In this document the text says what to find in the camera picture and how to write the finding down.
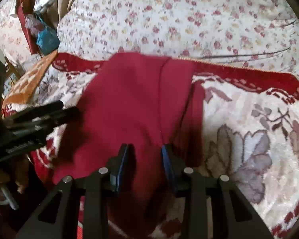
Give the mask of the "person's left hand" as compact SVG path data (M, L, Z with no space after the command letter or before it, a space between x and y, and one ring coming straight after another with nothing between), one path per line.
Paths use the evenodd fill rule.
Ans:
M17 186L17 192L23 193L29 184L30 159L28 154L0 163L0 187L10 181Z

